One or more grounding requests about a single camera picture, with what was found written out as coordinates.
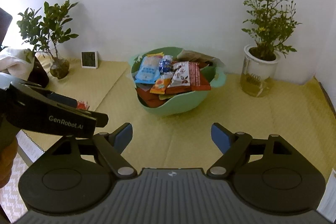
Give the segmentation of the left hand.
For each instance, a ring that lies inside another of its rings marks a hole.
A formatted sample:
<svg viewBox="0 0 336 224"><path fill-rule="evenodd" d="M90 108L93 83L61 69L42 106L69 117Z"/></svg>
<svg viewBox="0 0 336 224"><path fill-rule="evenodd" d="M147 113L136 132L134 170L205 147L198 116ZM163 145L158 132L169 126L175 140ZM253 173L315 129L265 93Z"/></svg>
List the left hand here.
<svg viewBox="0 0 336 224"><path fill-rule="evenodd" d="M17 152L17 138L14 138L14 140L1 151L0 188L3 188L9 182L9 179L11 177L11 170Z"/></svg>

